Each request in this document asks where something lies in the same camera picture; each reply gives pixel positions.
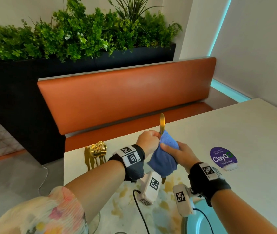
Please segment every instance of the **table surface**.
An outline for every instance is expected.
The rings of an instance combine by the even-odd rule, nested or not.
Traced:
[[[231,151],[238,168],[230,172],[219,168],[223,176],[248,204],[277,226],[277,108],[262,99],[253,99],[218,110],[166,124],[166,130],[178,141],[188,144],[198,158],[219,168],[210,157],[213,147]],[[141,132],[105,141],[106,159],[129,144]],[[144,165],[145,172],[150,167]],[[84,148],[65,153],[64,185],[87,171]],[[189,185],[186,171],[178,169],[161,185],[152,206],[139,204],[150,233],[180,233],[182,218],[178,214],[172,187]],[[133,201],[132,191],[139,185],[124,182],[101,210],[96,233],[146,233],[144,223]]]

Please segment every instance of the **orange bench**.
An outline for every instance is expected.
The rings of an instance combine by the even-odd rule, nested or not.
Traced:
[[[211,111],[214,57],[41,80],[39,89],[71,151]]]

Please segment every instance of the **floral sleeve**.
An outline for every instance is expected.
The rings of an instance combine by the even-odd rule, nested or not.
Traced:
[[[80,202],[66,187],[21,203],[0,218],[0,234],[87,234]]]

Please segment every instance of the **hand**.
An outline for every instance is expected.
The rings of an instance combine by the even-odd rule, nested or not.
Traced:
[[[147,130],[138,137],[136,144],[144,150],[145,159],[157,149],[160,136],[160,133],[157,131]]]
[[[196,163],[200,162],[200,160],[196,157],[192,149],[184,143],[177,141],[178,145],[180,146],[180,150],[174,149],[164,143],[160,144],[160,147],[163,151],[170,154],[174,157],[175,161],[182,165],[187,173],[191,170],[191,167]]]

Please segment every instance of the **gray floor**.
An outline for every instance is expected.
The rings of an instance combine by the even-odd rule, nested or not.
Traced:
[[[211,88],[206,103],[213,109],[237,103],[233,99]],[[49,175],[40,189],[48,195],[56,186],[63,185],[64,160],[45,165]],[[46,176],[44,169],[29,153],[0,161],[0,217],[13,206],[39,196],[38,188]]]

